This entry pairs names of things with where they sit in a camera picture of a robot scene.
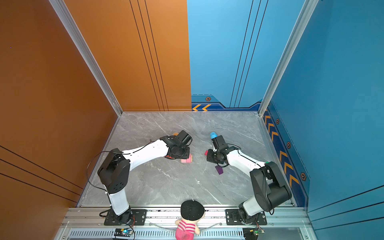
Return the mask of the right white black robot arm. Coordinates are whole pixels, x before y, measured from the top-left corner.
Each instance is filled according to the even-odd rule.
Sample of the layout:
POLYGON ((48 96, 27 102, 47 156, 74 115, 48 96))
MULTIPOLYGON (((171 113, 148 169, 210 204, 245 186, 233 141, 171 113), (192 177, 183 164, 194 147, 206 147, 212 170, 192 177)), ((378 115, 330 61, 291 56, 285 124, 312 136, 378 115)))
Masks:
POLYGON ((261 213, 273 212, 292 198, 291 188, 276 163, 253 159, 214 132, 210 137, 214 148, 206 151, 207 161, 216 164, 219 173, 231 166, 251 179, 254 196, 239 205, 239 215, 245 224, 250 224, 261 213))

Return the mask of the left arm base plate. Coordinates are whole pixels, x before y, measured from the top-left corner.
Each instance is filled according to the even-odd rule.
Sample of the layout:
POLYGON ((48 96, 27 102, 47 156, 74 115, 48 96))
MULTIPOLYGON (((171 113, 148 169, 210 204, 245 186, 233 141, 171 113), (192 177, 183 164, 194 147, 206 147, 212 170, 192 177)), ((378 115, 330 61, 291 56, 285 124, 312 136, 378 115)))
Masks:
POLYGON ((112 209, 100 212, 100 217, 104 218, 105 226, 143 226, 146 221, 147 210, 128 209, 120 216, 116 215, 112 209))

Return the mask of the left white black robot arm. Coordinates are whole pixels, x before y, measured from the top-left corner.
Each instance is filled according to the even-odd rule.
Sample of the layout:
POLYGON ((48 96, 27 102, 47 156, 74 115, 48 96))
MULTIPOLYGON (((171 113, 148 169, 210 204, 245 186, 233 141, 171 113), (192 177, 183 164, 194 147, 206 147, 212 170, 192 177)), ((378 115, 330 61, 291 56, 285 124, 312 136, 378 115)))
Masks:
POLYGON ((98 169, 98 176, 106 188, 112 213, 121 217, 130 211, 126 193, 130 171, 157 158, 191 160, 192 141, 186 131, 180 131, 177 135, 161 137, 136 149, 120 151, 116 148, 109 151, 98 169))

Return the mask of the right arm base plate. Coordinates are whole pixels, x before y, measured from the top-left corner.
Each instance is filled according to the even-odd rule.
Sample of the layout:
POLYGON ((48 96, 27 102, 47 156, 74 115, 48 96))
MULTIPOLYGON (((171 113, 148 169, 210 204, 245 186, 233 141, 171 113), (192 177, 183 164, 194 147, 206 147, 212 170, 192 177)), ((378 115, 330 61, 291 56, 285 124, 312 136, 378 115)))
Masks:
POLYGON ((235 225, 258 225, 258 226, 266 226, 267 218, 264 212, 255 214, 253 216, 249 216, 245 210, 240 209, 226 209, 226 221, 228 226, 235 225))

